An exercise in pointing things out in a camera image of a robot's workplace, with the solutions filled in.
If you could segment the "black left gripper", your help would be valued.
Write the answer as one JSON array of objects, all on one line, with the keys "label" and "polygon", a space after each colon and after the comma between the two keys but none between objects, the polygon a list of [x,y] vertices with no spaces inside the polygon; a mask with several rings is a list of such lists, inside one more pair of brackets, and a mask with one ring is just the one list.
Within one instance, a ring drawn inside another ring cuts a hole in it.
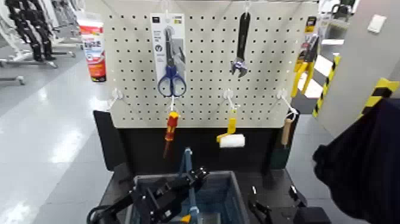
[{"label": "black left gripper", "polygon": [[210,172],[200,167],[189,171],[188,178],[165,182],[155,190],[132,190],[131,198],[138,212],[136,223],[167,223],[182,211],[182,202],[189,196],[190,187],[201,187]]}]

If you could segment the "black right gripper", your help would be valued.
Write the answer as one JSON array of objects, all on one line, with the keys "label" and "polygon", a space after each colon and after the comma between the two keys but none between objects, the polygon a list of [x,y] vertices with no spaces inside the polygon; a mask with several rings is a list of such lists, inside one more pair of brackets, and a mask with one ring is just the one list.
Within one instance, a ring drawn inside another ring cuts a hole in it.
[{"label": "black right gripper", "polygon": [[[293,218],[294,224],[331,224],[331,220],[321,207],[307,207],[305,196],[294,186],[289,187],[289,196],[294,206],[299,208]],[[248,200],[248,207],[260,224],[272,224],[271,209],[257,200]]]}]

